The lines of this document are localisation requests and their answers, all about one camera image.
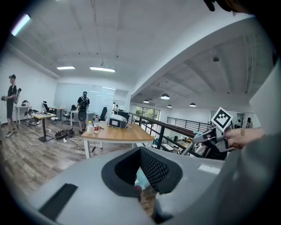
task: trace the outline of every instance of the desk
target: desk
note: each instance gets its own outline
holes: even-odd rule
[[[57,107],[50,107],[50,109],[54,109],[54,113],[57,115],[57,109],[61,111],[61,115],[62,115],[62,111],[64,110],[64,108],[57,108]]]
[[[57,115],[51,114],[51,113],[44,114],[44,115],[42,115],[42,114],[35,114],[35,113],[34,113],[33,116],[34,116],[35,118],[37,118],[37,119],[42,120],[42,124],[43,124],[43,133],[44,133],[44,136],[38,138],[39,141],[41,141],[41,142],[48,142],[49,140],[52,140],[52,139],[53,139],[52,137],[46,135],[45,119],[46,119],[46,118],[51,118],[51,117],[56,117]]]
[[[86,152],[86,158],[89,159],[90,149],[89,141],[100,141],[101,148],[102,143],[123,143],[123,144],[134,144],[134,143],[148,143],[148,147],[151,147],[154,137],[150,136],[146,131],[144,131],[140,126],[129,123],[127,128],[114,128],[108,126],[106,123],[100,123],[100,127],[104,129],[99,129],[97,134],[89,134],[85,132],[81,136],[84,138],[84,146]]]
[[[16,105],[16,122],[18,121],[18,124],[21,125],[21,119],[20,119],[20,116],[19,116],[19,111],[20,109],[29,109],[31,108],[32,109],[32,106],[21,106],[21,105]]]
[[[72,114],[73,113],[76,113],[76,114],[78,114],[78,110],[73,110],[73,111],[70,111],[70,126],[72,126]],[[93,115],[95,115],[95,112],[87,112],[87,116],[86,116],[86,120],[85,120],[85,122],[87,123],[89,120],[89,115],[90,114],[93,114]]]

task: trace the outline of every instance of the plastic bottle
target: plastic bottle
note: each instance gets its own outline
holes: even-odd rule
[[[93,133],[92,121],[89,121],[89,122],[88,122],[87,133],[88,133],[88,134],[92,134],[92,133]]]
[[[98,133],[98,125],[99,125],[99,122],[98,122],[98,118],[96,116],[95,120],[94,120],[94,133],[97,134]]]

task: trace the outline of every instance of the backpack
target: backpack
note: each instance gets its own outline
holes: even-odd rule
[[[16,96],[14,98],[14,103],[17,105],[20,97],[21,89],[19,88],[16,92]]]

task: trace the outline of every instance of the human hand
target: human hand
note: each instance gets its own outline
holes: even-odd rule
[[[236,149],[242,149],[245,145],[260,139],[262,136],[264,136],[264,131],[260,127],[252,129],[229,129],[224,134],[224,137],[228,139],[229,147]]]

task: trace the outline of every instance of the shorts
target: shorts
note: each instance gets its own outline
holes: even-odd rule
[[[8,101],[7,102],[7,118],[8,119],[11,119],[13,117],[13,107],[14,107],[14,102]]]

